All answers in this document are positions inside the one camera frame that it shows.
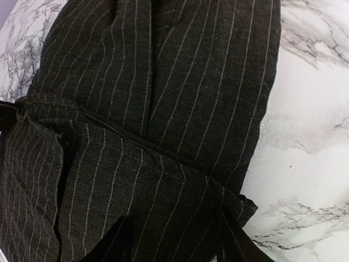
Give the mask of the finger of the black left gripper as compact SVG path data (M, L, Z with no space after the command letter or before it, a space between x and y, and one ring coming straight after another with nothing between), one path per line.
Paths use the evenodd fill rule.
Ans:
M1 132L8 132L17 121L19 105L1 101L0 105Z

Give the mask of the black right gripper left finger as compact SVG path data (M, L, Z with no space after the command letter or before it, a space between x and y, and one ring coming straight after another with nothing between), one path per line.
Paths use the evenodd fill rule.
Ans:
M122 216L89 252L84 261L126 262L131 261L134 244L134 224L131 217Z

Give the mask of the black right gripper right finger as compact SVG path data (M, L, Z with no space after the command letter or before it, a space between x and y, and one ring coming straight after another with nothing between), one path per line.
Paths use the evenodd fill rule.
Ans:
M245 231L224 211L220 211L218 261L273 262Z

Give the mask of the black pinstriped long sleeve shirt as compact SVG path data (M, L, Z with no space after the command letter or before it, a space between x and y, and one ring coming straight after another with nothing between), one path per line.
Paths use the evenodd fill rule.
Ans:
M6 259L84 261L128 216L131 261L218 260L280 36L280 1L68 1L1 132Z

